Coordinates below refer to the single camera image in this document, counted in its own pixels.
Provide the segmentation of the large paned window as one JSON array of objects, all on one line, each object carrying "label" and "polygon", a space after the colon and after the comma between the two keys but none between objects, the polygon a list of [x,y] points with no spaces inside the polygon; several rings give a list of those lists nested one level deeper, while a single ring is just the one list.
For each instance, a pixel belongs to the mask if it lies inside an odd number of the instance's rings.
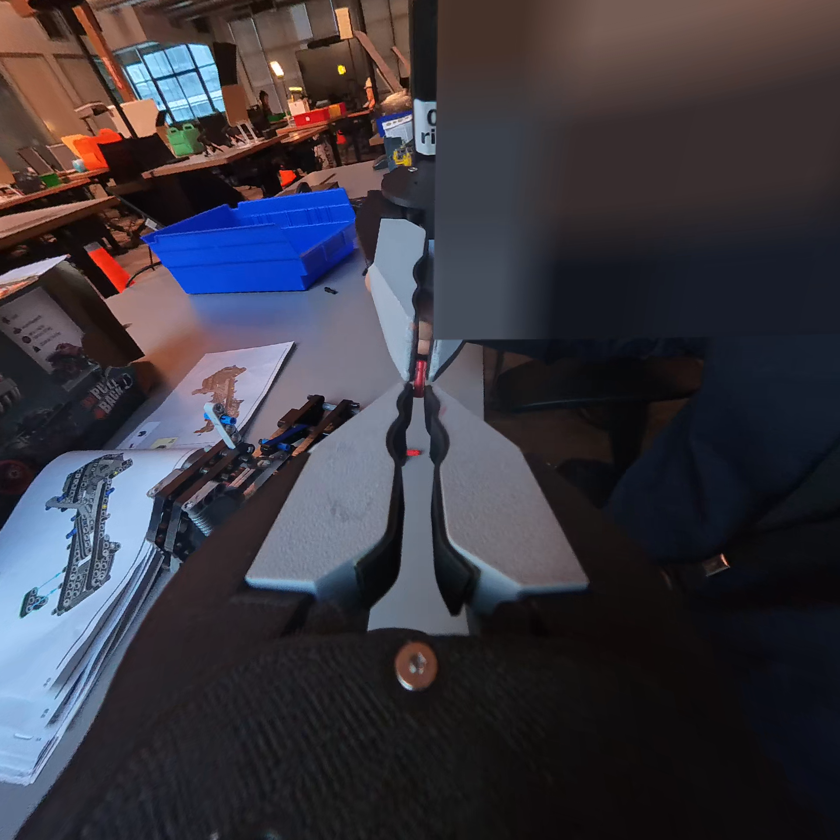
[{"label": "large paned window", "polygon": [[149,43],[117,54],[135,94],[153,99],[169,124],[224,111],[219,75],[208,45]]}]

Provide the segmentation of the wooden workbench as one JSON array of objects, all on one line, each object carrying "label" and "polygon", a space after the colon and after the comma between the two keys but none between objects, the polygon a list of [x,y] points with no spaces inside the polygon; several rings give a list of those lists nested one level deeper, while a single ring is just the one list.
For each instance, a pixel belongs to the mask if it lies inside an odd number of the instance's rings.
[{"label": "wooden workbench", "polygon": [[100,222],[119,201],[97,178],[81,175],[36,193],[2,197],[2,255],[89,219]]},{"label": "wooden workbench", "polygon": [[144,171],[142,177],[149,181],[207,171],[233,181],[234,186],[257,187],[264,197],[273,197],[297,183],[305,174],[302,166],[291,161],[292,152],[324,134],[330,136],[328,122],[286,128],[268,139],[239,143],[234,148],[195,154],[182,161],[157,166]]}]

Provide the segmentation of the blue plastic bin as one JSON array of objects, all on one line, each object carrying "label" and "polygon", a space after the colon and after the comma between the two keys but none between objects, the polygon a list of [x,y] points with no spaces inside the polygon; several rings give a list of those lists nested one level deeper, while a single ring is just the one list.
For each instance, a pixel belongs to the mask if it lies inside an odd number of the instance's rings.
[{"label": "blue plastic bin", "polygon": [[218,206],[142,239],[188,295],[306,291],[353,253],[355,210],[335,187]]}]

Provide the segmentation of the black lego box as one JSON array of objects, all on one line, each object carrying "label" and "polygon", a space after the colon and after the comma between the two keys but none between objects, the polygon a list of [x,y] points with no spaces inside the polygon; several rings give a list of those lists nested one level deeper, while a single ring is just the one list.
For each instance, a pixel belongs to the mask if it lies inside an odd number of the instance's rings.
[{"label": "black lego box", "polygon": [[2,274],[1,502],[60,455],[106,444],[160,378],[67,255]]}]

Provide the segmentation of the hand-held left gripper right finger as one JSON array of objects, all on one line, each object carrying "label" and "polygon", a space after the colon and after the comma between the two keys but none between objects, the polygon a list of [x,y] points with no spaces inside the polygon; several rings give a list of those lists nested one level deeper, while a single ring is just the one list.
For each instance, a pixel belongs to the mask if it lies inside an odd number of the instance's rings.
[{"label": "hand-held left gripper right finger", "polygon": [[453,615],[489,616],[590,584],[524,454],[441,388],[424,412],[434,465],[434,572]]}]

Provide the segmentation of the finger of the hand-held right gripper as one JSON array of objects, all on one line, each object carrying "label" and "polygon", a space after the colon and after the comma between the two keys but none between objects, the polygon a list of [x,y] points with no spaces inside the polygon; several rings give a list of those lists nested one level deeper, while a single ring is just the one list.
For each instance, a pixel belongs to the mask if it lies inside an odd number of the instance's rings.
[{"label": "finger of the hand-held right gripper", "polygon": [[404,382],[415,379],[417,359],[424,360],[433,338],[432,318],[415,279],[425,256],[424,230],[405,220],[381,221],[374,262],[366,284],[371,293],[386,348]]},{"label": "finger of the hand-held right gripper", "polygon": [[455,339],[433,340],[427,354],[427,383],[436,382],[457,358],[465,342]]}]

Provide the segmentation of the open lego instruction booklet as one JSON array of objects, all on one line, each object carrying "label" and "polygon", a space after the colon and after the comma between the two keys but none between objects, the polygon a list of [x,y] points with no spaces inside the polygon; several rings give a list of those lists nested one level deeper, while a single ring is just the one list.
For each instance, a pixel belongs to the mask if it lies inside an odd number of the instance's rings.
[{"label": "open lego instruction booklet", "polygon": [[32,784],[163,570],[153,488],[208,446],[70,451],[1,535],[1,775]]}]

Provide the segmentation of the loose printed instruction sheet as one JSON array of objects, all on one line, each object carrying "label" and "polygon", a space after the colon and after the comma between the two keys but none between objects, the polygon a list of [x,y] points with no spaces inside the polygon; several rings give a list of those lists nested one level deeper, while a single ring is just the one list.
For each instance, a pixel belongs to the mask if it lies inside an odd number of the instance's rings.
[{"label": "loose printed instruction sheet", "polygon": [[219,403],[242,432],[278,377],[293,342],[205,354],[117,448],[200,448],[220,437],[205,405]]}]

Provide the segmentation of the black computer monitor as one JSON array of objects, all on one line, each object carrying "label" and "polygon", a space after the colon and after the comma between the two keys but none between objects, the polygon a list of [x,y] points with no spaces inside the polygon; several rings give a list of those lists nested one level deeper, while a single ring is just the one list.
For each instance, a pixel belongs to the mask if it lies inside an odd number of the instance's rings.
[{"label": "black computer monitor", "polygon": [[120,141],[100,143],[99,151],[116,183],[141,180],[144,172],[176,160],[157,133],[142,138],[122,138]]}]

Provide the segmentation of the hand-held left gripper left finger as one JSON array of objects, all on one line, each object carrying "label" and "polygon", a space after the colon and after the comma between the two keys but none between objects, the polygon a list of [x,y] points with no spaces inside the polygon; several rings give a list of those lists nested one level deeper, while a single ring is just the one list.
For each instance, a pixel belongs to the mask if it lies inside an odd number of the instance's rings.
[{"label": "hand-held left gripper left finger", "polygon": [[400,570],[414,389],[397,384],[305,456],[245,576],[257,590],[371,607]]}]

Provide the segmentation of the orange plastic bin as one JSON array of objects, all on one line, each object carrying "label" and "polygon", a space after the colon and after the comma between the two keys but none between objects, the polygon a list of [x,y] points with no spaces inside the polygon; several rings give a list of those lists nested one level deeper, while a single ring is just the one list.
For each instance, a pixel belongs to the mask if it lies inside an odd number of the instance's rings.
[{"label": "orange plastic bin", "polygon": [[116,130],[100,129],[93,136],[76,133],[62,136],[60,140],[75,155],[75,159],[81,160],[86,170],[90,172],[109,168],[101,147],[122,142],[124,137]]}]

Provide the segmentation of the large black screen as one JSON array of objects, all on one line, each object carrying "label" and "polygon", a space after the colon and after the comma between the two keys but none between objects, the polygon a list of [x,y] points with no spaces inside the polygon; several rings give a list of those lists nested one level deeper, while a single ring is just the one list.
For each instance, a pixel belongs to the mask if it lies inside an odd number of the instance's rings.
[{"label": "large black screen", "polygon": [[349,112],[365,108],[364,84],[369,73],[356,39],[296,51],[303,89],[312,106],[343,103]]}]

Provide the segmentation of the black lego model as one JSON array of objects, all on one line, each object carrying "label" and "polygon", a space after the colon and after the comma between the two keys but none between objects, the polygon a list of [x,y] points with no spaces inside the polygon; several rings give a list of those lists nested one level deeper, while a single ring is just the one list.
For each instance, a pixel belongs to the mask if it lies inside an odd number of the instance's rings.
[{"label": "black lego model", "polygon": [[322,395],[310,395],[279,420],[273,435],[253,445],[245,441],[224,404],[209,402],[204,408],[218,442],[189,455],[183,467],[149,491],[153,510],[146,540],[172,573],[268,478],[361,410],[351,400],[330,403]]}]

